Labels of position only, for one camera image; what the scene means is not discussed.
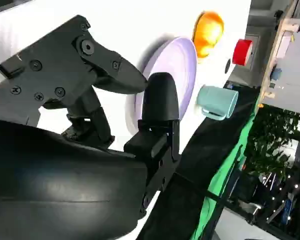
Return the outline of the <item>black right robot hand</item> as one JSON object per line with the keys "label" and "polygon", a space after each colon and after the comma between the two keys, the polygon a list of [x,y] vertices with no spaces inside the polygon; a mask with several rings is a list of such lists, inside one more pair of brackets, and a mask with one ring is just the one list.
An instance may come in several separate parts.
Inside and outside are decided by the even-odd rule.
{"label": "black right robot hand", "polygon": [[[115,240],[180,159],[176,84],[145,78],[77,15],[0,64],[0,240]],[[95,89],[143,93],[123,151]]]}

